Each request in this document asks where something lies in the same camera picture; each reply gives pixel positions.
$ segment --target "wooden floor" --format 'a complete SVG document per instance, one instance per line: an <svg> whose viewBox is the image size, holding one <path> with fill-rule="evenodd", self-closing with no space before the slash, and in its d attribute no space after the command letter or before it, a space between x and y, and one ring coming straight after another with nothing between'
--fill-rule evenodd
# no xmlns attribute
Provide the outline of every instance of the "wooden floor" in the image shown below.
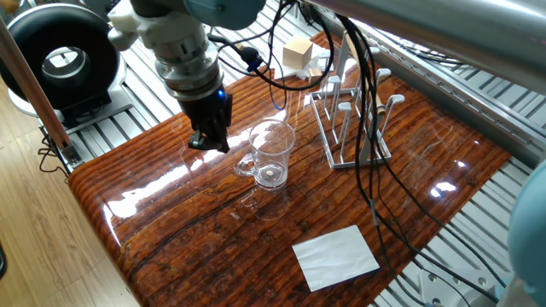
<svg viewBox="0 0 546 307"><path fill-rule="evenodd" d="M0 306L138 306L60 172L42 173L42 134L0 81ZM60 163L48 157L46 167Z"/></svg>

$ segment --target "glossy wood surface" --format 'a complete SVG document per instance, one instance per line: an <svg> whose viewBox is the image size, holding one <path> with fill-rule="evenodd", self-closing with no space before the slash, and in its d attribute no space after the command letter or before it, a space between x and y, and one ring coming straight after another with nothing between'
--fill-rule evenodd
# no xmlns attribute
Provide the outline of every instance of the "glossy wood surface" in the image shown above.
<svg viewBox="0 0 546 307"><path fill-rule="evenodd" d="M313 39L327 45L323 35ZM356 78L349 73L345 85ZM329 168L305 93L289 92L287 109L277 111L268 86L257 78L239 80L228 91L234 95L228 154L188 149L192 131L179 114L71 175L73 194L134 294L145 306L161 307L370 304L392 278L354 170ZM386 135L391 166L417 199L447 222L508 154L395 77L379 90L383 101L392 94L405 95L406 102L394 110ZM282 103L282 91L274 96ZM266 117L285 119L298 137L286 188L278 193L255 188L253 178L233 169L250 152L253 123ZM368 168L362 173L366 187ZM384 166L380 177L382 198L412 243L424 247L439 227ZM387 217L385 207L379 212ZM311 293L292 245L353 224L381 270ZM401 271L414 255L386 229L383 236L392 265Z"/></svg>

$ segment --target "measuring cup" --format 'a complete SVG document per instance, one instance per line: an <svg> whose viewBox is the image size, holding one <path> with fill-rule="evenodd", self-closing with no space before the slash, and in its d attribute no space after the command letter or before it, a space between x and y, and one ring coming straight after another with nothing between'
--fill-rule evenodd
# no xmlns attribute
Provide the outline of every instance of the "measuring cup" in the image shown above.
<svg viewBox="0 0 546 307"><path fill-rule="evenodd" d="M282 187L288 178L290 150L296 143L293 128L281 120L264 119L250 130L248 141L253 151L235 164L237 174L254 176L262 188Z"/></svg>

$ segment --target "cup handle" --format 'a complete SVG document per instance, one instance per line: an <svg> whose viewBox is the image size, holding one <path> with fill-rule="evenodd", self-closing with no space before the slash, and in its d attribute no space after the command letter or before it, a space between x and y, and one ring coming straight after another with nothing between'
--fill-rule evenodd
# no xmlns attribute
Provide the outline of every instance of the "cup handle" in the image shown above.
<svg viewBox="0 0 546 307"><path fill-rule="evenodd" d="M254 155L252 153L248 153L247 155L242 157L242 159L234 166L237 175L254 176L255 168L254 166L249 166L249 164L251 164L252 162L254 162Z"/></svg>

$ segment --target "white napkin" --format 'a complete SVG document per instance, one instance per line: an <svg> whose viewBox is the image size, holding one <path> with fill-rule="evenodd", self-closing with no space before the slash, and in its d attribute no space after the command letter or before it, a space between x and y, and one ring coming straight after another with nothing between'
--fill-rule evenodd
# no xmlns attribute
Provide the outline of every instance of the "white napkin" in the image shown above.
<svg viewBox="0 0 546 307"><path fill-rule="evenodd" d="M312 292L379 268L357 225L292 248Z"/></svg>

